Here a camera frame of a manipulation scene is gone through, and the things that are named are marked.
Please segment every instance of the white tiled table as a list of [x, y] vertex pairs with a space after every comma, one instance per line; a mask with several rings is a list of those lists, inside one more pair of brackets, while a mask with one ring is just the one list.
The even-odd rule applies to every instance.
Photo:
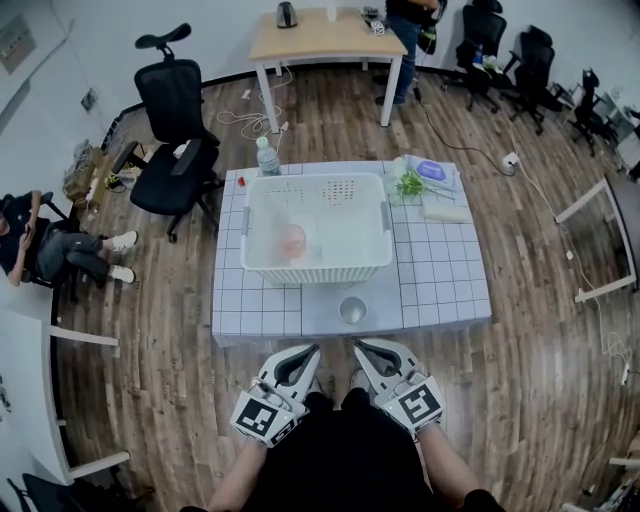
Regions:
[[[454, 164], [442, 164], [457, 172]], [[373, 172], [391, 162], [326, 162], [283, 166], [286, 174]], [[422, 201], [468, 208], [464, 191], [423, 196], [392, 206], [396, 254], [390, 267], [367, 283], [274, 285], [240, 264], [240, 232], [246, 188], [227, 172], [213, 284], [212, 333], [220, 346], [274, 338], [388, 334], [416, 328], [463, 328], [491, 318], [480, 244], [473, 223], [426, 221]], [[369, 307], [355, 326], [342, 322], [337, 304], [360, 296]]]

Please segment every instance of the electric kettle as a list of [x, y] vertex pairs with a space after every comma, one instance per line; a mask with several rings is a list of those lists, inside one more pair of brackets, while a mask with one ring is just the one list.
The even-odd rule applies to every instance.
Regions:
[[298, 24], [296, 10], [291, 5], [291, 2], [282, 2], [278, 5], [276, 18], [278, 20], [278, 28], [291, 28]]

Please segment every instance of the human arm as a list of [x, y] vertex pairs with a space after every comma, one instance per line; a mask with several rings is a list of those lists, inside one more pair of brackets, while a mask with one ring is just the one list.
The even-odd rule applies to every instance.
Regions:
[[247, 439], [231, 472], [213, 495], [211, 512], [241, 510], [255, 489], [266, 459], [267, 447]]
[[438, 0], [408, 0], [412, 4], [421, 5], [422, 7], [426, 7], [427, 9], [436, 10], [440, 3]]
[[467, 495], [480, 489], [480, 483], [449, 443], [436, 423], [418, 433], [420, 450], [433, 490], [447, 502], [461, 508]]
[[31, 230], [33, 231], [33, 234], [35, 234], [36, 221], [38, 220], [38, 214], [40, 213], [40, 201], [42, 200], [42, 192], [40, 192], [39, 190], [32, 190], [30, 195], [31, 217], [29, 217], [29, 226], [31, 226]]
[[16, 258], [16, 262], [13, 265], [13, 269], [11, 272], [7, 274], [9, 278], [9, 282], [15, 286], [16, 288], [20, 286], [22, 282], [22, 273], [24, 272], [24, 261], [27, 257], [27, 251], [31, 246], [31, 240], [33, 240], [33, 230], [29, 231], [29, 234], [24, 233], [20, 237], [20, 248], [18, 249], [18, 256]]

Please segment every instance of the wooden floor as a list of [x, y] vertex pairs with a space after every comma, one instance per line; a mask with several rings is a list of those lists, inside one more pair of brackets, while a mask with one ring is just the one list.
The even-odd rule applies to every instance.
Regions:
[[[394, 109], [391, 125], [381, 128], [373, 98], [383, 90], [370, 76], [305, 71], [277, 89], [281, 120], [290, 126], [281, 160], [387, 160], [414, 153], [457, 164], [479, 231], [493, 320], [401, 341], [437, 378], [447, 406], [443, 428], [486, 488], [507, 510], [558, 510], [600, 480], [610, 456], [624, 454], [639, 419], [637, 376], [621, 387], [622, 361], [602, 355], [596, 304], [573, 302], [578, 287], [588, 286], [576, 260], [567, 261], [568, 239], [524, 177], [501, 176], [481, 155], [446, 148], [414, 99]], [[527, 117], [512, 124], [481, 103], [469, 113], [462, 90], [444, 93], [439, 85], [435, 76], [420, 79], [443, 136], [482, 148], [499, 162], [513, 151], [513, 129], [525, 169], [556, 212], [613, 169], [604, 154], [590, 158], [584, 141], [572, 143], [570, 127], [554, 118], [538, 138]], [[216, 115], [261, 112], [256, 88], [257, 81], [247, 79], [204, 92], [205, 125], [222, 141], [218, 172], [255, 166], [254, 143], [240, 136], [239, 125], [222, 126]], [[253, 90], [250, 101], [240, 99], [245, 89]], [[506, 103], [504, 111], [511, 112]], [[126, 117], [112, 147], [130, 140], [154, 142], [144, 112]], [[596, 286], [621, 272], [612, 249], [616, 230], [602, 221], [604, 212], [592, 207], [568, 223]], [[117, 260], [135, 269], [138, 282], [103, 290], [82, 284], [80, 305], [62, 301], [63, 327], [115, 336], [122, 346], [114, 357], [111, 350], [60, 342], [58, 366], [78, 461], [129, 451], [127, 483], [134, 490], [155, 487], [151, 508], [174, 512], [210, 501], [241, 443], [229, 426], [236, 397], [284, 344], [221, 350], [212, 343], [212, 229], [196, 208], [171, 245], [167, 224], [131, 205], [126, 194], [108, 195], [96, 218], [85, 222], [93, 233], [140, 232], [139, 247]], [[627, 291], [601, 300], [605, 334], [617, 331], [634, 350], [638, 301]], [[355, 365], [351, 342], [324, 340], [322, 350], [324, 372], [335, 375], [341, 397]]]

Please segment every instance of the basket handle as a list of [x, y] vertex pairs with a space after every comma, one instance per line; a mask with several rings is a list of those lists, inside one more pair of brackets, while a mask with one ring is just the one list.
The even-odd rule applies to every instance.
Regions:
[[244, 207], [242, 210], [242, 231], [241, 235], [247, 236], [249, 234], [249, 219], [251, 218], [251, 208], [248, 206]]
[[389, 201], [380, 203], [380, 213], [382, 213], [382, 230], [391, 231], [391, 210], [389, 210]]

